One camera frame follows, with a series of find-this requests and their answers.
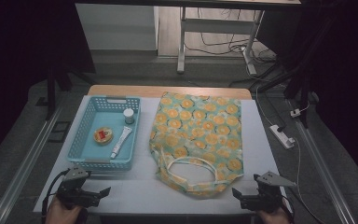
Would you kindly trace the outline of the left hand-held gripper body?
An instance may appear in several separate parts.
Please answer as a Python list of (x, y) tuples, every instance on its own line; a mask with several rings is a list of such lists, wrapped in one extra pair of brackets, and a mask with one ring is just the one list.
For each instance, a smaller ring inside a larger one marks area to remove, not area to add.
[(74, 166), (64, 176), (59, 185), (56, 196), (67, 207), (79, 205), (85, 208), (98, 206), (101, 200), (100, 192), (91, 192), (82, 189), (90, 172), (85, 171), (80, 166)]

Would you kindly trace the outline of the person's right hand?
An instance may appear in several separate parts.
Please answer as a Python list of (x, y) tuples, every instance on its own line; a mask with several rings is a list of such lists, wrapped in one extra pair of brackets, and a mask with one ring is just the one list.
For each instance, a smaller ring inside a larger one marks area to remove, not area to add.
[(263, 210), (259, 210), (256, 213), (264, 224), (291, 224), (289, 216), (281, 208), (272, 213)]

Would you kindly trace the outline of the grey cabinet panel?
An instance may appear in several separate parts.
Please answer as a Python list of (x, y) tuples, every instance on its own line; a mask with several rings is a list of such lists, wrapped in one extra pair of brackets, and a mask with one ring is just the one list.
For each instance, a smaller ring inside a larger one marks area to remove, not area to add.
[(90, 49), (158, 49), (158, 7), (76, 4), (76, 11)]

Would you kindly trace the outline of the small orange round toy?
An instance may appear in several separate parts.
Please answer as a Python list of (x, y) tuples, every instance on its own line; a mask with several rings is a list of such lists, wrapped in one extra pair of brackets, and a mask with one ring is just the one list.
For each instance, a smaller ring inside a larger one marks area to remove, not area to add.
[(101, 127), (97, 129), (93, 134), (94, 141), (99, 145), (109, 144), (113, 139), (113, 131), (109, 127)]

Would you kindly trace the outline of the metal floor rail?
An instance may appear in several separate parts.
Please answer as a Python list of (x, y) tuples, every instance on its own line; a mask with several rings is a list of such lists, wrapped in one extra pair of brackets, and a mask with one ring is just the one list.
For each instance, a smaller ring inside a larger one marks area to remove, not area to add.
[(28, 150), (24, 160), (21, 163), (20, 168), (9, 183), (7, 190), (3, 194), (0, 200), (0, 224), (5, 224), (7, 218), (12, 211), (15, 202), (18, 200), (21, 190), (26, 183), (28, 176), (34, 168), (34, 165), (48, 140), (48, 136), (52, 131), (54, 124), (56, 123), (59, 115), (62, 112), (60, 106), (56, 111), (52, 113), (50, 118), (44, 122), (41, 131), (38, 133), (32, 146)]
[[(313, 165), (316, 169), (317, 174), (321, 178), (321, 181), (324, 185), (324, 188), (329, 196), (329, 202), (334, 206), (337, 216), (340, 219), (340, 222), (342, 224), (356, 224), (354, 216), (351, 212), (351, 209), (349, 208), (341, 190), (339, 189), (333, 175), (331, 174), (324, 157), (319, 151), (319, 148), (317, 147), (310, 131), (303, 126), (301, 121), (298, 118), (291, 118), (291, 120), (295, 123), (296, 128), (299, 132), (299, 135), (301, 137), (301, 141), (303, 142), (304, 148), (308, 151), (309, 157), (312, 159)], [(299, 201), (305, 206), (307, 211), (310, 212), (310, 214), (316, 219), (316, 221), (320, 224), (326, 224), (322, 219), (316, 216), (315, 213), (313, 213), (312, 210), (308, 207), (306, 202), (303, 200), (301, 190), (300, 190), (300, 171), (301, 171), (301, 152), (302, 147), (299, 143), (297, 143), (298, 148), (298, 166), (297, 166), (297, 172), (296, 172), (296, 184), (297, 184), (297, 196)]]

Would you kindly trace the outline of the white power strip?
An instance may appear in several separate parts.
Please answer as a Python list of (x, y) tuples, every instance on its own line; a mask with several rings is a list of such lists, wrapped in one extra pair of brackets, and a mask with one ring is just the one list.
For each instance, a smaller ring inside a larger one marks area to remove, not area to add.
[(288, 137), (278, 125), (271, 125), (269, 129), (284, 148), (289, 149), (295, 146), (296, 140), (293, 137)]

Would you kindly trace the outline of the small white jar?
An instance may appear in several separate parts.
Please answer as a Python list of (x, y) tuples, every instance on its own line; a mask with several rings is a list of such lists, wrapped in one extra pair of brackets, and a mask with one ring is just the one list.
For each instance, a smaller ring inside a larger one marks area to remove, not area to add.
[(123, 115), (124, 115), (126, 124), (133, 124), (133, 122), (134, 122), (134, 111), (133, 111), (132, 108), (126, 108), (123, 111)]

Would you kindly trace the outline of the black metal stand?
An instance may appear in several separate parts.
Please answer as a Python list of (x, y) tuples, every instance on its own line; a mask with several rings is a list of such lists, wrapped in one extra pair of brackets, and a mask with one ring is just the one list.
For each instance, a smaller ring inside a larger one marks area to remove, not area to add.
[(309, 66), (305, 63), (299, 63), (291, 70), (285, 71), (282, 75), (278, 75), (270, 82), (262, 85), (257, 89), (258, 92), (263, 92), (272, 87), (282, 84), (289, 80), (289, 84), (285, 88), (283, 95), (286, 99), (294, 99), (298, 92), (300, 92), (300, 110), (299, 120), (305, 128), (308, 128), (307, 109), (309, 106), (309, 92), (310, 92), (310, 73), (307, 72)]
[(48, 83), (48, 113), (46, 120), (50, 120), (56, 110), (56, 90), (55, 86), (58, 85), (62, 91), (69, 91), (72, 89), (73, 84), (69, 75), (73, 74), (90, 85), (96, 85), (97, 82), (86, 74), (76, 70), (73, 66), (67, 64), (54, 65), (48, 70), (47, 83)]

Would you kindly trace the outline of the wooden table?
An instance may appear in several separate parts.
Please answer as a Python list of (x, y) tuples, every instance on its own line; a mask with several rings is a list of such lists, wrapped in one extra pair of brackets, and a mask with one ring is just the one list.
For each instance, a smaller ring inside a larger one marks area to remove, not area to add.
[(242, 100), (252, 99), (251, 93), (247, 89), (129, 85), (93, 85), (89, 88), (89, 95), (160, 97), (165, 91), (203, 96), (224, 96)]

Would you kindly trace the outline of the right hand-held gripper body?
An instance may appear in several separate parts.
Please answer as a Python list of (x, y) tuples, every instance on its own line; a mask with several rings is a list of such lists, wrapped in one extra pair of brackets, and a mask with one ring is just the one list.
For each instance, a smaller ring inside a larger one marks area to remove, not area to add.
[(295, 187), (296, 183), (271, 171), (254, 174), (257, 195), (241, 195), (241, 208), (272, 213), (283, 206), (281, 187)]

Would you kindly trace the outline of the person's left hand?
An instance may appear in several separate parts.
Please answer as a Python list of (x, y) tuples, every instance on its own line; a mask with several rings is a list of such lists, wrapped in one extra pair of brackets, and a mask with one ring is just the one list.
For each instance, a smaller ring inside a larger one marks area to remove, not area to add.
[(76, 224), (81, 210), (80, 206), (67, 209), (58, 198), (54, 197), (48, 207), (45, 224)]

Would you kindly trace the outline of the orange floral cloth bag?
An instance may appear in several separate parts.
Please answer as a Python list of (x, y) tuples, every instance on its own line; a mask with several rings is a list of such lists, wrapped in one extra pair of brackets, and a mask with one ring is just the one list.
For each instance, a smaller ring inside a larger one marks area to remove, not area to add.
[[(156, 176), (190, 195), (212, 197), (224, 191), (244, 175), (241, 127), (239, 99), (164, 92), (149, 139)], [(213, 180), (190, 183), (171, 171), (175, 164), (203, 167)]]

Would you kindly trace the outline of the black floor frame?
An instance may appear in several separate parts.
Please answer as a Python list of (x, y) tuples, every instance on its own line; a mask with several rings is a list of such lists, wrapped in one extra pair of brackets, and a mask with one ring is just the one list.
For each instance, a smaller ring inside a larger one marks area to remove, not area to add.
[(51, 143), (63, 143), (70, 127), (70, 121), (57, 121), (48, 136), (48, 141)]

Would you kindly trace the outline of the light blue plastic basket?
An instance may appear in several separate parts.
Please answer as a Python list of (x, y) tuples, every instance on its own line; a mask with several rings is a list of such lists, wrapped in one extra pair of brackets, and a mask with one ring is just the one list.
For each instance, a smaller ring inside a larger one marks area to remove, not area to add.
[[(133, 124), (125, 123), (123, 111), (126, 108), (134, 111)], [(67, 160), (94, 172), (130, 170), (140, 114), (141, 99), (138, 97), (85, 96), (68, 135)], [(132, 128), (132, 133), (117, 156), (111, 159), (112, 149), (124, 126)], [(103, 146), (93, 139), (94, 132), (101, 127), (111, 128), (114, 135), (112, 141)]]

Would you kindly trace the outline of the white-legged desk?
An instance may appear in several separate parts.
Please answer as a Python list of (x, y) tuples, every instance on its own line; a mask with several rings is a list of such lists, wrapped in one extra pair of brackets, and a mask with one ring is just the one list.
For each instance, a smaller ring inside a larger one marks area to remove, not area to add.
[[(185, 37), (187, 32), (249, 35), (246, 47), (241, 48), (241, 54), (246, 62), (248, 71), (255, 75), (255, 67), (250, 58), (259, 24), (266, 10), (300, 9), (300, 0), (75, 0), (82, 4), (105, 4), (126, 6), (158, 6), (179, 7), (180, 43), (178, 49), (177, 73), (185, 72)], [(213, 19), (190, 19), (186, 16), (189, 7), (228, 8), (255, 10), (253, 21), (223, 21)]]

